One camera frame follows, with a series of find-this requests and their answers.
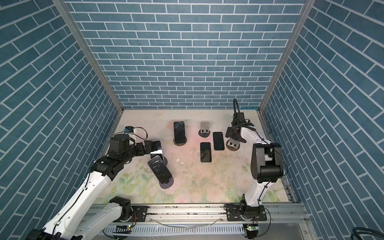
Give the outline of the shiny phone stand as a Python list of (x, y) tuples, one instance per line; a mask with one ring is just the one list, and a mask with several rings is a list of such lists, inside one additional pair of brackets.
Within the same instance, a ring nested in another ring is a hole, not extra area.
[(156, 156), (159, 156), (160, 159), (164, 161), (164, 155), (163, 155), (163, 150), (162, 150), (160, 141), (153, 141), (153, 144), (151, 147), (151, 152), (150, 152), (151, 159), (153, 159)]
[(200, 154), (201, 154), (200, 159), (202, 163), (211, 163), (212, 162), (211, 143), (209, 142), (200, 143)]
[(214, 132), (213, 133), (213, 141), (214, 141), (214, 150), (215, 151), (224, 151), (225, 143), (224, 136), (222, 132)]

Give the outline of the black phone stand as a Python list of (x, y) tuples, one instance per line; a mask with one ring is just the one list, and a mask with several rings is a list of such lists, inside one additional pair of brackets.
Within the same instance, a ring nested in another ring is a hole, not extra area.
[(148, 161), (148, 165), (161, 184), (167, 183), (172, 174), (160, 156), (155, 156)]
[(179, 143), (186, 137), (185, 122), (178, 121), (174, 122), (174, 140)]

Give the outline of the black phone back stand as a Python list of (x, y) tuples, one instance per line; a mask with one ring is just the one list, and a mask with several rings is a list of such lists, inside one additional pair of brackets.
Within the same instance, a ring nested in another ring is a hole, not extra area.
[(178, 121), (174, 122), (174, 140), (179, 143), (186, 137), (185, 122)]

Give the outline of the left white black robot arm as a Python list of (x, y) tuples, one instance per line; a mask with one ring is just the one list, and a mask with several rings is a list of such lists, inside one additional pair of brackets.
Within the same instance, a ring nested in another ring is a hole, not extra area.
[(136, 215), (131, 201), (123, 197), (113, 197), (99, 213), (82, 223), (99, 194), (114, 180), (124, 166), (134, 157), (154, 152), (154, 143), (145, 140), (136, 143), (127, 134), (117, 134), (110, 138), (107, 155), (99, 158), (90, 168), (85, 181), (70, 200), (42, 229), (31, 230), (28, 240), (92, 240), (114, 221), (134, 223)]

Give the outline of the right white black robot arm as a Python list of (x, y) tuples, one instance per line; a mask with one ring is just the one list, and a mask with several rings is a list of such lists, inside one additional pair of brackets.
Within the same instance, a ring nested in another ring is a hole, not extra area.
[(253, 180), (250, 188), (242, 196), (240, 203), (225, 204), (229, 222), (266, 221), (267, 214), (263, 206), (263, 198), (269, 187), (284, 176), (284, 160), (282, 148), (278, 143), (265, 139), (256, 129), (246, 127), (229, 127), (226, 132), (229, 138), (227, 147), (238, 149), (245, 144), (251, 153), (250, 172)]

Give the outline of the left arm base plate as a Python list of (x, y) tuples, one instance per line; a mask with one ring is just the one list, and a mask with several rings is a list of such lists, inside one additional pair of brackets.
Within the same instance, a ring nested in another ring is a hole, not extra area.
[(115, 223), (143, 223), (146, 221), (148, 206), (131, 206), (128, 213), (123, 213), (120, 218), (115, 220)]

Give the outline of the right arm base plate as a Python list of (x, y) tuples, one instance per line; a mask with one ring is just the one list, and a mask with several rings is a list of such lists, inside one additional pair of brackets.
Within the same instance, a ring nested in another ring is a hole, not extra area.
[(258, 207), (250, 207), (246, 205), (225, 204), (224, 210), (227, 215), (227, 221), (240, 222), (240, 221), (266, 221), (267, 215), (263, 205)]

